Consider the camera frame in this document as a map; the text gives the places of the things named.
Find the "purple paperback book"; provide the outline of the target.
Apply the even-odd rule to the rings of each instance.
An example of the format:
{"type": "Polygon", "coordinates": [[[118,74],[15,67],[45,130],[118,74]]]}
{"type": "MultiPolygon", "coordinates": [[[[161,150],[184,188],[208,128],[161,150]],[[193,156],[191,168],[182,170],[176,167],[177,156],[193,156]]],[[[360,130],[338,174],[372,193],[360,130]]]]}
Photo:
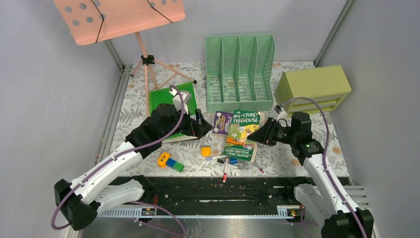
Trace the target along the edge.
{"type": "Polygon", "coordinates": [[[232,118],[233,113],[217,111],[213,120],[212,135],[227,137],[230,132],[232,118]]]}

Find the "treehouse paperback book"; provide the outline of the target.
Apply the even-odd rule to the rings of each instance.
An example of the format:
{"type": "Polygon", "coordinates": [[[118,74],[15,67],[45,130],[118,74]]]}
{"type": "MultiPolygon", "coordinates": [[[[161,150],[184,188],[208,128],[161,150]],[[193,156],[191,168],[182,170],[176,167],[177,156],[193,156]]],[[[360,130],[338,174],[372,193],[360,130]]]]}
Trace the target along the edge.
{"type": "Polygon", "coordinates": [[[253,163],[258,146],[248,137],[263,125],[264,118],[262,112],[234,110],[222,154],[253,163]]]}

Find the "yellow blue green toy block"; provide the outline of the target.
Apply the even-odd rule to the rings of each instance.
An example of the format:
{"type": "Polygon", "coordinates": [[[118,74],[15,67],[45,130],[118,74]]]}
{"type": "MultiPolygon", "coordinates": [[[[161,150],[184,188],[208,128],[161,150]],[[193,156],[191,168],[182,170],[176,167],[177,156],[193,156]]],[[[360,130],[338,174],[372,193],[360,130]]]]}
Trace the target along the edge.
{"type": "Polygon", "coordinates": [[[160,154],[157,164],[161,168],[169,167],[175,171],[182,172],[184,170],[184,165],[170,157],[170,154],[167,152],[163,152],[160,154]]]}

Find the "green plastic folder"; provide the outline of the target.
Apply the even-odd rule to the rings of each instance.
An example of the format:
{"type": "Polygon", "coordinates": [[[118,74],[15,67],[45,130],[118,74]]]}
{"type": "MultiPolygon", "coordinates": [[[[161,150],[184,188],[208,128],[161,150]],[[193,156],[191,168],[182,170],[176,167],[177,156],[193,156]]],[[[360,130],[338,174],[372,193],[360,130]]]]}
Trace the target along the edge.
{"type": "MultiPolygon", "coordinates": [[[[189,114],[192,116],[193,119],[196,118],[195,116],[195,109],[197,109],[197,102],[194,92],[194,87],[192,82],[178,84],[176,86],[181,91],[188,91],[191,94],[191,98],[187,103],[187,108],[189,110],[189,114]]],[[[152,91],[149,93],[149,108],[150,111],[157,108],[159,104],[167,103],[173,105],[173,95],[170,94],[169,88],[159,89],[156,91],[152,91]]]]}

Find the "green file organizer rack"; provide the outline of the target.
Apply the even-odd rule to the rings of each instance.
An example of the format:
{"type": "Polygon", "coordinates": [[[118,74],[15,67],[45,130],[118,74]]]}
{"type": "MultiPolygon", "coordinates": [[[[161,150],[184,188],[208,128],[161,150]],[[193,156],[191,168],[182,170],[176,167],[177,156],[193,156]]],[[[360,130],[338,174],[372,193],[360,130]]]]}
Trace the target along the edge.
{"type": "Polygon", "coordinates": [[[271,110],[272,34],[207,36],[205,53],[208,112],[271,110]]]}

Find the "beige notebook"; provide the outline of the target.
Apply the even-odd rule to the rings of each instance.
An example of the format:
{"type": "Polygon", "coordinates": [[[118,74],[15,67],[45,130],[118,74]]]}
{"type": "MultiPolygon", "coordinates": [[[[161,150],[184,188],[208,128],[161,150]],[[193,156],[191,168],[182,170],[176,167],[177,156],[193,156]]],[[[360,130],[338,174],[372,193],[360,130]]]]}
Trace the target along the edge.
{"type": "Polygon", "coordinates": [[[189,141],[189,140],[196,140],[196,139],[199,139],[199,138],[196,136],[187,136],[182,133],[178,133],[163,140],[162,143],[174,143],[174,142],[189,141]]]}

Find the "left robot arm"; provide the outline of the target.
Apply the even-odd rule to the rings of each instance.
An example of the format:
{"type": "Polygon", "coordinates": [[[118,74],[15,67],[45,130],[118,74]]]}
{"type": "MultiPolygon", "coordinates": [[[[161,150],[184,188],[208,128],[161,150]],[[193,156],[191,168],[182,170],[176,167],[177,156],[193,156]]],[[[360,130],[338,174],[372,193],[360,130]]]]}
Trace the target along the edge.
{"type": "Polygon", "coordinates": [[[69,226],[78,231],[87,227],[97,215],[126,202],[139,200],[143,204],[152,201],[152,188],[131,180],[104,192],[123,170],[147,158],[162,146],[163,140],[174,134],[202,138],[212,130],[201,112],[189,115],[185,106],[160,104],[137,128],[133,129],[123,143],[88,172],[54,185],[56,210],[51,218],[51,227],[62,230],[69,226]]]}

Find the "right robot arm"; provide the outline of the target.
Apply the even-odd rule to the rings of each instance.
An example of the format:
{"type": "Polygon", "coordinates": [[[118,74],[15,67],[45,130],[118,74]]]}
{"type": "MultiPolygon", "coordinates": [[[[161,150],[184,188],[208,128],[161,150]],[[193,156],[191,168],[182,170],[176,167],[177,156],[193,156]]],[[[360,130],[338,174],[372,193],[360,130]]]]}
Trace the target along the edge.
{"type": "Polygon", "coordinates": [[[248,136],[268,146],[290,145],[293,155],[309,173],[314,185],[303,183],[284,190],[290,204],[300,202],[316,220],[323,238],[370,238],[374,218],[351,198],[334,174],[326,156],[326,146],[313,138],[309,114],[292,114],[291,125],[282,126],[274,118],[248,136]]]}

